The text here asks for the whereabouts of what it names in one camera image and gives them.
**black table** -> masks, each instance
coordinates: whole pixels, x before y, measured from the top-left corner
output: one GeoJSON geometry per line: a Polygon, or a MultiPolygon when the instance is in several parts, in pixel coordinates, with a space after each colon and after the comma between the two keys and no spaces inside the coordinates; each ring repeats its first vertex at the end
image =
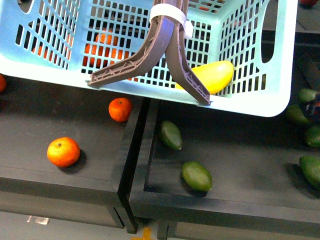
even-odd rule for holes
{"type": "Polygon", "coordinates": [[[128,195],[148,109],[142,97],[7,77],[0,94],[0,210],[123,228],[137,223],[128,195]],[[118,97],[132,100],[128,122],[108,113],[118,97]],[[56,138],[81,148],[59,168],[47,158],[56,138]]]}
{"type": "MultiPolygon", "coordinates": [[[[291,103],[307,88],[294,64],[291,103]]],[[[158,238],[320,238],[320,193],[299,167],[303,129],[284,113],[263,118],[151,100],[129,202],[135,216],[156,219],[158,238]],[[165,147],[156,129],[170,120],[180,129],[180,151],[165,147]],[[212,174],[207,194],[190,190],[181,176],[186,161],[212,174]]]]}

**plastic basket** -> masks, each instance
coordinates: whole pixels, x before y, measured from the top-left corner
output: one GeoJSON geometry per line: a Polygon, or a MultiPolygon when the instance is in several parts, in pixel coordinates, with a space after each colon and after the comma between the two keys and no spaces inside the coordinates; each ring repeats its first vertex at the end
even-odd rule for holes
{"type": "MultiPolygon", "coordinates": [[[[274,54],[263,63],[261,37],[269,1],[190,0],[187,18],[194,32],[185,41],[190,66],[219,60],[230,60],[235,66],[230,84],[210,96],[211,105],[203,107],[271,117],[287,106],[298,0],[278,0],[274,54]]],[[[152,6],[152,0],[33,0],[24,12],[16,0],[0,0],[0,73],[90,88],[87,82],[97,70],[98,59],[116,62],[119,50],[132,55],[140,48],[152,6]],[[112,39],[118,38],[116,45],[109,46],[110,51],[115,49],[115,59],[106,54],[106,45],[95,42],[104,29],[111,30],[112,39]],[[103,52],[92,55],[93,45],[103,52]]],[[[146,75],[100,89],[198,105],[174,86],[163,57],[146,75]]]]}

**tangerine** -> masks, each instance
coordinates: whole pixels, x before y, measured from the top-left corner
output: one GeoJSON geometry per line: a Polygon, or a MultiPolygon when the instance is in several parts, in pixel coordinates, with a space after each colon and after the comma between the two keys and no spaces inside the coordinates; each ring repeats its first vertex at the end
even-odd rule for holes
{"type": "Polygon", "coordinates": [[[53,140],[46,153],[50,162],[60,168],[74,164],[80,157],[80,147],[75,140],[64,136],[53,140]]]}
{"type": "MultiPolygon", "coordinates": [[[[104,56],[105,56],[105,57],[108,57],[108,56],[109,56],[110,49],[109,49],[108,47],[105,48],[105,51],[104,51],[104,47],[103,47],[103,46],[99,46],[98,51],[97,51],[97,47],[98,47],[97,45],[92,45],[92,47],[91,47],[90,44],[87,44],[86,47],[85,47],[84,52],[85,52],[86,54],[88,54],[88,53],[90,52],[90,48],[91,48],[91,54],[92,54],[92,55],[102,56],[102,55],[103,55],[103,52],[104,52],[104,56]]],[[[95,65],[95,59],[96,59],[95,57],[90,57],[90,65],[91,65],[91,66],[95,65]]],[[[88,63],[88,57],[84,56],[82,65],[83,65],[83,66],[86,66],[87,63],[88,63]]],[[[103,66],[106,66],[107,64],[108,64],[108,61],[107,61],[107,60],[104,60],[104,61],[103,61],[103,66]]],[[[96,66],[97,68],[100,68],[100,65],[101,65],[101,58],[98,58],[98,59],[96,60],[96,65],[95,65],[95,66],[96,66]]]]}
{"type": "Polygon", "coordinates": [[[132,103],[125,97],[120,97],[112,100],[109,104],[110,117],[116,122],[122,123],[129,119],[132,103]]]}
{"type": "Polygon", "coordinates": [[[7,82],[5,77],[0,74],[0,93],[2,93],[7,87],[7,82]]]}
{"type": "MultiPolygon", "coordinates": [[[[39,46],[39,48],[38,48],[38,56],[41,56],[41,52],[42,52],[42,46],[39,46]]],[[[43,53],[43,58],[44,59],[46,59],[47,58],[47,54],[48,54],[48,49],[45,49],[44,50],[44,53],[43,53]]],[[[49,56],[49,61],[51,62],[51,60],[52,60],[52,55],[53,55],[53,52],[51,51],[50,52],[50,56],[49,56]]]]}
{"type": "MultiPolygon", "coordinates": [[[[112,35],[110,35],[110,34],[106,35],[105,33],[98,34],[98,35],[95,37],[95,41],[96,41],[96,42],[99,42],[99,41],[100,41],[100,43],[102,43],[102,44],[111,45],[112,35]]],[[[112,45],[117,46],[117,44],[118,44],[118,37],[115,36],[115,37],[113,38],[113,43],[112,43],[112,45]]]]}

